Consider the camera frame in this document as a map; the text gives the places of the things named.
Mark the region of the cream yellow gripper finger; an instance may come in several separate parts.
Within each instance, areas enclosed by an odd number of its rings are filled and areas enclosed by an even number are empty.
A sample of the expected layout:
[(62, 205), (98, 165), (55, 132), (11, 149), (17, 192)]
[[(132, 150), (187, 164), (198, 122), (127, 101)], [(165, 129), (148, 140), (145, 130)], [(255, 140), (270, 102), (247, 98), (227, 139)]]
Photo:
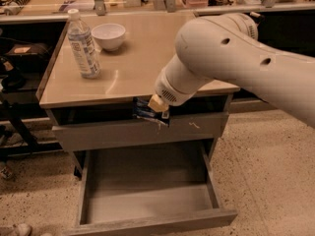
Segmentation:
[(151, 97), (148, 106), (155, 112), (164, 112), (169, 108), (169, 106), (157, 94), (154, 94)]

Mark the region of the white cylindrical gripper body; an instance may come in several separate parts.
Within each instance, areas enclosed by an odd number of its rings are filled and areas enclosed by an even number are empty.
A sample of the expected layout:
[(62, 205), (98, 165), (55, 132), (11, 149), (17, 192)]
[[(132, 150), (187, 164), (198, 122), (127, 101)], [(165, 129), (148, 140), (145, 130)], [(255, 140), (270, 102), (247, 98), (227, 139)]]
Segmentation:
[(155, 92), (168, 106), (179, 106), (210, 81), (191, 72), (174, 55), (157, 76)]

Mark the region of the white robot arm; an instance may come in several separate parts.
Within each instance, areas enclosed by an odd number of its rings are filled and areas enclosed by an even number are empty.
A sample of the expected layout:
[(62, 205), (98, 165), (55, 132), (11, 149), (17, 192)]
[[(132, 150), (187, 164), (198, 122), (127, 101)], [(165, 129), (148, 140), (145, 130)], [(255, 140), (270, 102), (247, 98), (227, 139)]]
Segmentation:
[(200, 17), (178, 31), (175, 54), (159, 73), (149, 107), (164, 112), (220, 80), (246, 89), (308, 126), (315, 127), (315, 58), (258, 41), (249, 16)]

